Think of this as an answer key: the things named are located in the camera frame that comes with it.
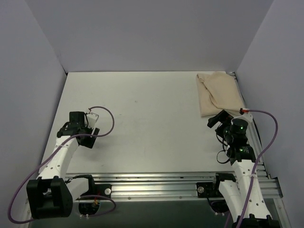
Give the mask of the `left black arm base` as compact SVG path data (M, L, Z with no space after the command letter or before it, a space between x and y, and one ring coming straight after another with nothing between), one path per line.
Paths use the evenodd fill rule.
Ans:
M80 195L81 199L90 200L105 200L106 198L111 198L112 185L108 183L93 184L89 186L89 190Z

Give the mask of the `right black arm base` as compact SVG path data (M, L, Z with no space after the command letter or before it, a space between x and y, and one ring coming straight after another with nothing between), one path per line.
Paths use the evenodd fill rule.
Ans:
M213 186L212 182L197 182L196 183L198 198L220 198L222 195Z

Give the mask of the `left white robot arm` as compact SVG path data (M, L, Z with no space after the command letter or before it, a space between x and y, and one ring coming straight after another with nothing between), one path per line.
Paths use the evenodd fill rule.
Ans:
M33 219L65 218L73 202L82 196L91 199L96 187L91 175L80 175L65 182L67 169L79 146L91 149L99 129L95 113L70 112L69 121L57 132L55 155L47 160L43 171L27 183L26 190Z

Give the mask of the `beige cloth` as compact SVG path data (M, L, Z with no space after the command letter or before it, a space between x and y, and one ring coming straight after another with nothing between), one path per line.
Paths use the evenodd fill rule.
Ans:
M244 108L235 79L223 72L200 73L196 76L200 116L212 116L225 110L239 115Z

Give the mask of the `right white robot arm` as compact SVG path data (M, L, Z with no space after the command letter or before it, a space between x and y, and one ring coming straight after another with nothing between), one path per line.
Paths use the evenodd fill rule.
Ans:
M223 196L234 228L278 228L280 223L268 210L257 176L260 156L256 156L247 138L247 128L253 122L252 111L240 109L233 117L222 110L208 120L207 126L220 126L215 130L227 145L226 152L233 173L217 173L211 184L212 193Z

